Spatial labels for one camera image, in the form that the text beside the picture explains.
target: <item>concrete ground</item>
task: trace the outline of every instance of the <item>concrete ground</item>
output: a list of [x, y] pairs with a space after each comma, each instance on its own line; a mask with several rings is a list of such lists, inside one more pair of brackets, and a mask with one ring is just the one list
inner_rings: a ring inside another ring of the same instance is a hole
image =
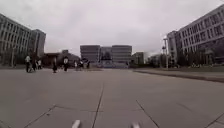
[[224, 84], [130, 70], [0, 70], [0, 128], [224, 128]]

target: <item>overcast sky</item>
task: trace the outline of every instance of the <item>overcast sky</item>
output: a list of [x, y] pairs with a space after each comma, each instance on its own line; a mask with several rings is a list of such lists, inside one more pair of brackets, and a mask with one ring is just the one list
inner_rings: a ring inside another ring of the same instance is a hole
[[163, 37], [215, 9], [220, 0], [0, 0], [0, 13], [47, 33], [45, 52], [84, 44], [161, 51]]

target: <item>office building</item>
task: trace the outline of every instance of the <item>office building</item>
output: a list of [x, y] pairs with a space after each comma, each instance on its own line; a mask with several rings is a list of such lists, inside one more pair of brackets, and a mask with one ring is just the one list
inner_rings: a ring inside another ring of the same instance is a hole
[[178, 53], [181, 52], [182, 43], [180, 42], [180, 39], [180, 33], [178, 31], [172, 31], [167, 34], [168, 52], [172, 64], [177, 63]]
[[14, 56], [14, 59], [23, 58], [34, 52], [41, 55], [46, 34], [38, 35], [38, 41], [32, 42], [35, 32], [37, 30], [31, 30], [0, 14], [0, 61], [9, 63], [12, 56]]
[[224, 62], [224, 5], [181, 28], [178, 32], [182, 45], [180, 50], [183, 53], [201, 52], [206, 56], [206, 64]]
[[100, 61], [100, 45], [82, 45], [80, 46], [81, 59], [87, 59], [91, 63]]
[[38, 57], [44, 55], [46, 34], [38, 29], [32, 31], [30, 52], [36, 53]]
[[123, 68], [131, 61], [132, 47], [129, 45], [113, 45], [101, 47], [99, 45], [80, 46], [81, 58], [101, 67]]
[[132, 55], [132, 61], [134, 64], [145, 64], [148, 59], [146, 52], [136, 52]]
[[114, 63], [129, 63], [131, 61], [132, 46], [113, 45], [112, 60]]

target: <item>distant building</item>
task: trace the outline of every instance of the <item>distant building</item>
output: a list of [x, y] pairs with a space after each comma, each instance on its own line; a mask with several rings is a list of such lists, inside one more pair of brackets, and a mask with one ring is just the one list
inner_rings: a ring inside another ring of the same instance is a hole
[[224, 62], [224, 5], [179, 31], [182, 53], [202, 52], [207, 64]]
[[62, 52], [56, 53], [45, 53], [42, 57], [43, 65], [52, 66], [54, 58], [57, 59], [57, 64], [60, 66], [64, 63], [64, 58], [68, 57], [70, 66], [74, 65], [74, 62], [79, 61], [80, 58], [72, 53], [69, 53], [68, 50], [63, 50]]
[[135, 64], [145, 64], [148, 59], [146, 52], [136, 52], [132, 55], [132, 60]]
[[131, 61], [132, 46], [113, 45], [112, 60], [114, 63], [129, 63]]
[[[39, 34], [33, 41], [35, 33]], [[10, 63], [12, 55], [16, 61], [34, 52], [43, 54], [45, 37], [40, 30], [31, 30], [0, 14], [0, 63]]]
[[171, 57], [172, 64], [177, 63], [178, 53], [180, 53], [182, 49], [180, 39], [180, 33], [178, 31], [173, 31], [167, 34], [168, 51]]
[[32, 43], [31, 43], [31, 52], [36, 53], [38, 57], [41, 57], [44, 54], [44, 45], [45, 45], [46, 34], [38, 29], [32, 31]]
[[98, 64], [100, 61], [100, 45], [80, 46], [81, 59], [87, 59], [91, 63]]
[[129, 45], [113, 45], [112, 47], [82, 45], [80, 52], [81, 58], [88, 59], [92, 64], [124, 68], [131, 61], [132, 47]]

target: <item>person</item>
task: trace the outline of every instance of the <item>person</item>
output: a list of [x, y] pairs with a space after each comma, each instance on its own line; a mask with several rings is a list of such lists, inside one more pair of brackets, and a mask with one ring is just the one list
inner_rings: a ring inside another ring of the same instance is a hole
[[26, 61], [26, 72], [28, 73], [30, 67], [30, 56], [27, 55], [25, 61]]
[[68, 57], [64, 58], [64, 71], [67, 72], [68, 69]]
[[38, 60], [38, 69], [39, 70], [42, 69], [42, 67], [41, 67], [41, 60]]
[[89, 64], [90, 64], [90, 62], [88, 61], [88, 62], [87, 62], [87, 65], [86, 65], [86, 68], [87, 68], [87, 69], [89, 69]]
[[78, 64], [77, 62], [75, 61], [75, 70], [77, 71], [77, 68], [78, 68]]
[[57, 72], [57, 59], [54, 58], [53, 60], [53, 73], [56, 73]]
[[35, 72], [36, 71], [36, 68], [37, 68], [37, 62], [36, 62], [35, 59], [33, 59], [32, 68], [33, 68], [33, 71]]

